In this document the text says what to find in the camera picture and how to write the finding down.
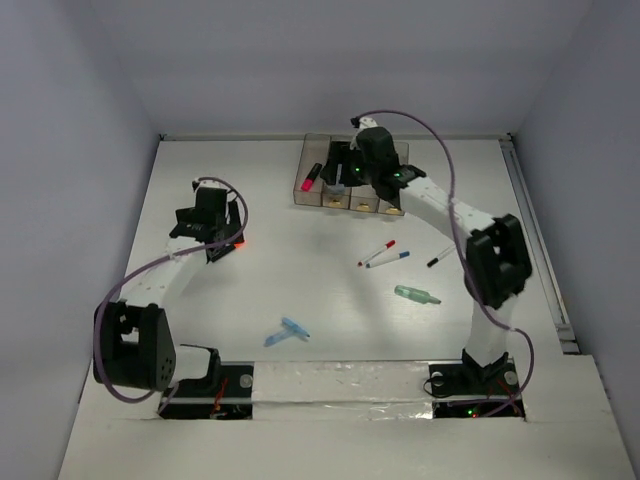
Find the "red cap whiteboard marker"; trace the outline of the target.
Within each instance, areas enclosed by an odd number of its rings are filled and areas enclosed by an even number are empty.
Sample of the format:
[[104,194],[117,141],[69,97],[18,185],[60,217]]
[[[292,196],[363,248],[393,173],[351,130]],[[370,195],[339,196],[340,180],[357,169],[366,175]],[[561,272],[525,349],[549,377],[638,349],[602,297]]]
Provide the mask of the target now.
[[395,240],[390,240],[386,243],[384,243],[382,246],[380,246],[379,248],[377,248],[376,250],[374,250],[373,252],[367,254],[364,258],[362,258],[361,260],[359,260],[357,262],[357,266],[358,267],[362,267],[365,266],[367,263],[369,263],[371,260],[373,260],[374,258],[376,258],[377,256],[381,255],[382,253],[384,253],[385,251],[389,250],[390,248],[392,248],[394,245],[396,244]]

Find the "clear four-compartment organizer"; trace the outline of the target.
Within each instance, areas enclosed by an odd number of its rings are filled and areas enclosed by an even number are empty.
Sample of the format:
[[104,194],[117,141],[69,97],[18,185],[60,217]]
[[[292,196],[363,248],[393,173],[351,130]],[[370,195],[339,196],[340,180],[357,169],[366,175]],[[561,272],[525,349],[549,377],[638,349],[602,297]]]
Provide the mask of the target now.
[[362,152],[347,136],[308,133],[304,136],[293,201],[298,206],[403,216],[379,198],[362,178]]

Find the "clear paperclip jar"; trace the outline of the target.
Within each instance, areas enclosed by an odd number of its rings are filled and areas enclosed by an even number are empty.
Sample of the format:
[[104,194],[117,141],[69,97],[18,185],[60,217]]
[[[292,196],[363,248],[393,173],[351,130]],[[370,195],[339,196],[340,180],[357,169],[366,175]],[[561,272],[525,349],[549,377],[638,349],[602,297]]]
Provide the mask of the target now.
[[346,187],[343,184],[327,185],[326,191],[331,195],[343,195]]

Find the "blue cap whiteboard marker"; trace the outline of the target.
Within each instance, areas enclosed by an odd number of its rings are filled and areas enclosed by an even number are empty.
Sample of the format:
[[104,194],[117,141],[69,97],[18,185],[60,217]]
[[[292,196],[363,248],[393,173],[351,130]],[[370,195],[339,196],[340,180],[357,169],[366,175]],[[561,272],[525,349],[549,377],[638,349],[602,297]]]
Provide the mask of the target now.
[[398,254],[392,255],[392,256],[387,256],[384,258],[380,258],[380,259],[373,259],[372,261],[368,262],[365,264],[365,267],[367,269],[372,269],[372,268],[377,268],[380,267],[382,265],[386,265],[392,262],[396,262],[405,258],[408,258],[410,256],[410,252],[409,251],[403,251],[400,252]]

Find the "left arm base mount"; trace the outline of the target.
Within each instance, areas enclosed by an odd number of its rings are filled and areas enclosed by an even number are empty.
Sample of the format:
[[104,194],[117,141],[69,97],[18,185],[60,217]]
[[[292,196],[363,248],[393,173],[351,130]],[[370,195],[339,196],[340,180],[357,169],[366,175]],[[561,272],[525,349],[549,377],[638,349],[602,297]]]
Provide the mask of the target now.
[[223,363],[217,380],[182,380],[167,404],[171,390],[162,394],[159,416],[166,420],[251,420],[253,376],[252,363]]

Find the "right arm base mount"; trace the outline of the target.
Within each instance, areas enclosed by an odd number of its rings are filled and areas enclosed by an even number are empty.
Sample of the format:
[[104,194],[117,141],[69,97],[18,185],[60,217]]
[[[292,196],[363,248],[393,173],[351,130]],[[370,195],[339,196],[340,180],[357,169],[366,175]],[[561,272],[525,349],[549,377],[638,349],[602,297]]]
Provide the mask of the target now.
[[484,380],[475,378],[461,363],[436,363],[429,367],[422,388],[433,400],[436,419],[526,417],[512,363]]

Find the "pink black highlighter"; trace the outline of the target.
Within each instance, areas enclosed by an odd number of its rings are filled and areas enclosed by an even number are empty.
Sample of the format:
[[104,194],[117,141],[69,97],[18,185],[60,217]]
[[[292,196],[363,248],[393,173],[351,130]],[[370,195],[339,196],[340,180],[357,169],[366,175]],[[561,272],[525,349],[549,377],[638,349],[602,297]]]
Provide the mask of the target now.
[[301,184],[301,190],[303,192],[308,192],[308,191],[311,190],[311,188],[312,188],[315,180],[319,176],[322,168],[323,168],[323,166],[320,163],[315,163],[312,166],[312,168],[308,172],[306,178],[304,179],[304,181]]

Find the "black cap whiteboard marker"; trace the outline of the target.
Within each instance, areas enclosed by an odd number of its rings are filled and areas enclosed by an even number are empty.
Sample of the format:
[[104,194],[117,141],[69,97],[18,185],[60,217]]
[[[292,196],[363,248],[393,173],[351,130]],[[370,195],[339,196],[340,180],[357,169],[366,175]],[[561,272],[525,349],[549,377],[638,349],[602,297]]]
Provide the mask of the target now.
[[447,248],[445,248],[443,251],[439,252],[436,256],[434,256],[431,260],[429,260],[426,263],[426,266],[428,268],[432,268],[433,266],[435,266],[436,264],[438,264],[441,260],[443,260],[444,258],[446,258],[448,255],[450,255],[451,253],[454,253],[456,251],[456,246],[454,244],[449,245]]

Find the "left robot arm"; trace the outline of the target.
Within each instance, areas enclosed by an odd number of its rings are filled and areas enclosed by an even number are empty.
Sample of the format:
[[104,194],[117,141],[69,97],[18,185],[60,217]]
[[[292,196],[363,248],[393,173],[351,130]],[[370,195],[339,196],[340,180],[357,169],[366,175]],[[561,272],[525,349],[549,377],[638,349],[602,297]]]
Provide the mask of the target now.
[[212,177],[192,187],[194,204],[175,211],[164,253],[125,276],[95,311],[93,375],[116,398],[124,398],[118,387],[162,392],[172,384],[177,353],[167,307],[204,267],[244,241],[241,194]]

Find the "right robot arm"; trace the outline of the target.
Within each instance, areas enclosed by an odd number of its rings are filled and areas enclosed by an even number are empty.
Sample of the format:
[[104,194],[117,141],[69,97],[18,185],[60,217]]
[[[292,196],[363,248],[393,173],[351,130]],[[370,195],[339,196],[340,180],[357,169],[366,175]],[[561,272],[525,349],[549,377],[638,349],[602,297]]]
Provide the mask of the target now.
[[362,126],[350,141],[331,142],[321,177],[329,186],[369,186],[379,199],[453,241],[474,301],[460,379],[470,391],[486,390],[507,363],[512,311],[532,275],[519,219],[472,207],[422,169],[402,163],[391,133],[377,124]]

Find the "green transparent utility knife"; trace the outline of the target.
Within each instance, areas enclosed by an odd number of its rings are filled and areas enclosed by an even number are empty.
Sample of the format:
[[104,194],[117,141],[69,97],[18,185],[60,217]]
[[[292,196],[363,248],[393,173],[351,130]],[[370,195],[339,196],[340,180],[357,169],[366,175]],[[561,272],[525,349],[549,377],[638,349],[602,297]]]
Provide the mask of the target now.
[[426,305],[426,304],[439,305],[441,303],[440,299],[432,296],[429,292],[416,289],[413,287],[397,285],[394,288],[394,293],[397,296],[400,296],[402,298],[405,298],[407,300],[410,300],[412,302],[419,303],[422,305]]

